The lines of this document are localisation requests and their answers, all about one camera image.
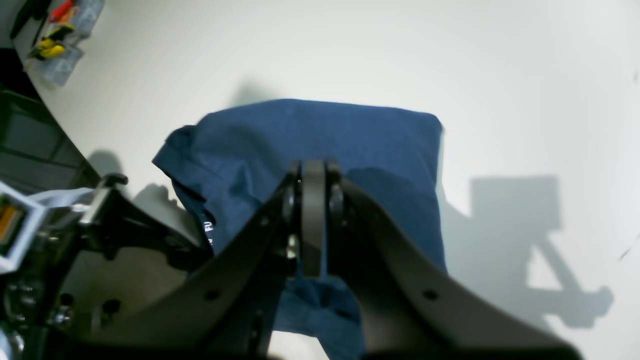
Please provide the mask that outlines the right gripper side finger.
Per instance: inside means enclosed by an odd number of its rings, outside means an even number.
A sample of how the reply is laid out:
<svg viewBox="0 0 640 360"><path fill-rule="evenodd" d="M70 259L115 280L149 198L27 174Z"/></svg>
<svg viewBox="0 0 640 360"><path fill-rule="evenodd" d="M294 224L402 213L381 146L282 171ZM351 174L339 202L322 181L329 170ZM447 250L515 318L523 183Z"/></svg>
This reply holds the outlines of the right gripper side finger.
<svg viewBox="0 0 640 360"><path fill-rule="evenodd" d="M580 360L427 259L386 210L327 162L327 272L359 305L364 360Z"/></svg>

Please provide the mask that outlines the right gripper side black finger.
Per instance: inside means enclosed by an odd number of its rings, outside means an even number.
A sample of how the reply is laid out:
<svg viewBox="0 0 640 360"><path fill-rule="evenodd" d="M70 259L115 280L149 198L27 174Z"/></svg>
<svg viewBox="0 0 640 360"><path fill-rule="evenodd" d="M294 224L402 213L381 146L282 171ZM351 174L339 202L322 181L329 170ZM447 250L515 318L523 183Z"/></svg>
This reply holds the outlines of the right gripper side black finger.
<svg viewBox="0 0 640 360"><path fill-rule="evenodd" d="M301 164L221 255L185 285L90 339L92 360L263 360L288 276Z"/></svg>
<svg viewBox="0 0 640 360"><path fill-rule="evenodd" d="M103 176L80 216L80 233L89 251L114 260L122 248L140 248L164 255L174 269L193 272L212 259L210 250L192 243L177 230L148 215L119 191L128 184L120 173Z"/></svg>

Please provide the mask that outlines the left side gripper body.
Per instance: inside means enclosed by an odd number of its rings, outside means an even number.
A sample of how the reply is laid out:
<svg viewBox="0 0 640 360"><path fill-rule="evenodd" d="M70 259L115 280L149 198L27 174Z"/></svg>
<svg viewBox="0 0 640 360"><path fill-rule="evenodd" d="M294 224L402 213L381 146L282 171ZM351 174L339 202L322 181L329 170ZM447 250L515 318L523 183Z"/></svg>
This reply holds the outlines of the left side gripper body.
<svg viewBox="0 0 640 360"><path fill-rule="evenodd" d="M78 255L90 251L82 239L80 217L96 187L26 195L46 213L18 270L1 274L3 360L66 358L76 311L73 295L62 288Z"/></svg>

